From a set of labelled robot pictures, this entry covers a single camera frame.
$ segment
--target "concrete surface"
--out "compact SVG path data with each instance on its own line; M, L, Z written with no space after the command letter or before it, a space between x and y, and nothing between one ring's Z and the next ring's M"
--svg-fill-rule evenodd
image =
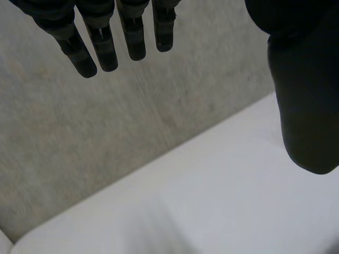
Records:
M146 9L147 57L133 62L115 13L119 69L84 79L1 0L0 229L11 240L273 91L267 35L243 1L183 0L177 14L161 54Z

